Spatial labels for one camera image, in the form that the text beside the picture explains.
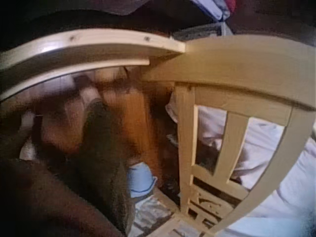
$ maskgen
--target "dark cloth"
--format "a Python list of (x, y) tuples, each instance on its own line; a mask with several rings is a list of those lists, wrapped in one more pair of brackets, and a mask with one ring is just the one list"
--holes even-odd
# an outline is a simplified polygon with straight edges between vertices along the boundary
[(126, 159), (102, 102), (88, 107), (83, 132), (82, 146), (72, 157), (81, 178), (76, 193), (42, 163), (18, 160), (19, 152), (14, 151), (21, 149), (28, 132), (1, 141), (0, 228), (4, 236), (127, 236), (134, 206)]

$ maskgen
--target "wooden chair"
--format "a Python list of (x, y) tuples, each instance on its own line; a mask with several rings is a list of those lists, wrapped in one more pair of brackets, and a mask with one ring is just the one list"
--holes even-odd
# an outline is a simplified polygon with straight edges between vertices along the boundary
[[(141, 67), (143, 80), (175, 82), (181, 213), (195, 212), (196, 226), (210, 235), (245, 216), (279, 186), (315, 121), (315, 48), (288, 39), (231, 36), (182, 43), (146, 33), (90, 29), (34, 40), (2, 53), (0, 62), (0, 100), (6, 110), (10, 96), (19, 91), (77, 71), (146, 65)], [(228, 111), (214, 173), (195, 162), (197, 105)], [(230, 177), (250, 117), (285, 129), (268, 168), (247, 190)], [(237, 204), (207, 192), (194, 178)]]

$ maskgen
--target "blue bowl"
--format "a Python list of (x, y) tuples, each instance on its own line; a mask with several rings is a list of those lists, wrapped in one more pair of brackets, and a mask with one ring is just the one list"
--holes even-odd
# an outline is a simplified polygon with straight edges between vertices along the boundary
[(152, 175), (144, 162), (131, 166), (128, 172), (130, 196), (137, 198), (148, 194), (154, 188), (156, 181), (157, 177)]

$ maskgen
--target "light wood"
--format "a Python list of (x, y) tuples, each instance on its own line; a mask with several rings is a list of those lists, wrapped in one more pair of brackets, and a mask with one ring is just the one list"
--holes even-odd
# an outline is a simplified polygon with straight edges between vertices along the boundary
[(197, 177), (208, 185), (213, 186), (214, 188), (239, 200), (243, 200), (249, 194), (249, 191), (242, 185), (233, 181), (228, 181), (226, 183), (222, 180), (218, 180), (213, 177), (207, 169), (197, 164), (192, 166), (192, 174), (194, 177)]
[(145, 68), (143, 79), (251, 90), (315, 108), (315, 54), (314, 47), (270, 36), (197, 39), (185, 54)]
[(158, 35), (117, 29), (85, 29), (42, 37), (3, 52), (0, 54), (0, 70), (54, 51), (60, 51), (62, 55), (63, 50), (74, 47), (84, 50), (86, 54), (93, 52), (147, 57), (185, 52), (184, 43)]
[(220, 218), (226, 217), (233, 210), (229, 203), (196, 185), (192, 185), (190, 200)]
[(279, 146), (268, 168), (249, 195), (218, 225), (211, 229), (216, 233), (231, 225), (263, 202), (280, 184), (298, 159), (309, 138), (315, 121), (315, 112), (293, 108), (288, 127), (285, 128)]
[(291, 106), (260, 95), (216, 87), (196, 87), (196, 104), (287, 126)]
[(179, 172), (181, 190), (181, 212), (187, 214), (190, 185), (193, 182), (191, 167), (195, 164), (198, 134), (198, 108), (195, 104), (194, 88), (175, 87), (178, 105)]
[(197, 219), (203, 221), (204, 219), (207, 219), (211, 221), (214, 224), (217, 224), (218, 221), (214, 216), (211, 216), (207, 212), (203, 211), (202, 209), (198, 208), (197, 206), (193, 204), (189, 204), (189, 209), (195, 211), (197, 213)]
[[(69, 66), (60, 67), (58, 69), (53, 69), (51, 71), (50, 70), (45, 71), (41, 74), (30, 77), (27, 80), (21, 81), (14, 86), (11, 86), (9, 89), (1, 93), (0, 102), (28, 87), (31, 87), (38, 83), (45, 82), (49, 79), (57, 78), (63, 75), (92, 70), (92, 69), (98, 69), (98, 68), (117, 67), (117, 66), (125, 66), (125, 65), (148, 65), (148, 64), (149, 64), (149, 59), (146, 57), (145, 58), (144, 57), (129, 57), (129, 58), (123, 57), (122, 58), (122, 57), (112, 57), (112, 56), (108, 57), (108, 59), (105, 58), (103, 61), (93, 61), (93, 62), (88, 62), (88, 63), (71, 64)], [(6, 80), (9, 80), (9, 79), (10, 79), (10, 76), (3, 77), (1, 79), (3, 87), (5, 87)]]
[(227, 112), (222, 148), (219, 153), (214, 178), (227, 183), (237, 164), (244, 142), (249, 117)]

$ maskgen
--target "white bedsheet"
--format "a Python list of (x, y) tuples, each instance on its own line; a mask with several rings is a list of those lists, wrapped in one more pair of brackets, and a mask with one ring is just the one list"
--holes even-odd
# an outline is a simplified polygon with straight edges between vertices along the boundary
[[(171, 118), (177, 122), (177, 107), (175, 98), (172, 95), (166, 110)], [(222, 143), (226, 112), (210, 107), (198, 107), (198, 139), (208, 146), (215, 146), (218, 150)], [(251, 189), (267, 165), (283, 132), (283, 127), (261, 119), (251, 118), (246, 132), (245, 143), (233, 172), (233, 176), (241, 179), (242, 185)], [(254, 219), (255, 222), (262, 220), (261, 228), (273, 229), (271, 220), (277, 218), (280, 223), (287, 223), (289, 230), (295, 226), (300, 227), (301, 222), (306, 223), (306, 219), (315, 220), (316, 206), (316, 142), (309, 139), (297, 162), (292, 167), (288, 175), (265, 201), (250, 212), (245, 218)], [(243, 218), (238, 221), (239, 225), (244, 225)], [(260, 225), (254, 230), (260, 233)], [(289, 236), (281, 234), (275, 226), (275, 236)]]

